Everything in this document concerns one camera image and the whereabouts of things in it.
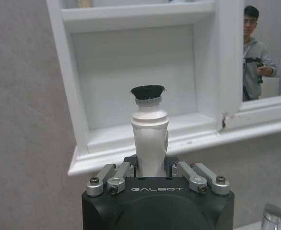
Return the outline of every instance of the man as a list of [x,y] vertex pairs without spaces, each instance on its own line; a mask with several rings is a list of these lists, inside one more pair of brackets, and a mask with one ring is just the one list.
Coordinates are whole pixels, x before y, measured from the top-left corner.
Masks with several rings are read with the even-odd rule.
[[262,67],[257,67],[256,62],[244,64],[243,101],[248,101],[259,99],[261,95],[259,75],[273,77],[277,74],[277,67],[263,43],[251,37],[257,27],[259,11],[253,6],[246,6],[244,13],[244,58],[261,58],[264,64]]

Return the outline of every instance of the black sponge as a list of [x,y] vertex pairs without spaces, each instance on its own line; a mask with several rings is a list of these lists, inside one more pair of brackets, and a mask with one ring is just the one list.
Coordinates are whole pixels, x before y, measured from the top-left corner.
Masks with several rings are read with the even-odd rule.
[[131,93],[138,100],[148,100],[160,97],[164,90],[165,88],[162,85],[144,85],[133,88]]

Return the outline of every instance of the sponge applicator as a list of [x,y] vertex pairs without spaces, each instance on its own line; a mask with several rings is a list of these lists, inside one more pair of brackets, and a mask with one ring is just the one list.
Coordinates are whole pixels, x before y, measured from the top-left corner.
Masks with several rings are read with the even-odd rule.
[[146,85],[133,88],[131,93],[139,109],[132,115],[137,175],[142,177],[165,176],[164,159],[168,146],[167,112],[160,108],[161,85]]

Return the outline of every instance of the logo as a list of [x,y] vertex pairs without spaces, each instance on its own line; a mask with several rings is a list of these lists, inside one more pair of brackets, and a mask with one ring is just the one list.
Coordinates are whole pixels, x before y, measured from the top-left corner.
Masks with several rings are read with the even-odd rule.
[[133,192],[141,192],[141,191],[152,191],[152,192],[157,192],[157,191],[176,191],[179,190],[181,191],[183,188],[131,188],[131,191]]

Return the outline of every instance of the glasses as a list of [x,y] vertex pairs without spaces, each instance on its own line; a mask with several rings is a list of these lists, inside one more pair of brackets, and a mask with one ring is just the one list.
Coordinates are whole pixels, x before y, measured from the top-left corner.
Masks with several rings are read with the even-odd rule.
[[251,25],[256,25],[257,21],[254,19],[244,19],[244,24],[250,23]]

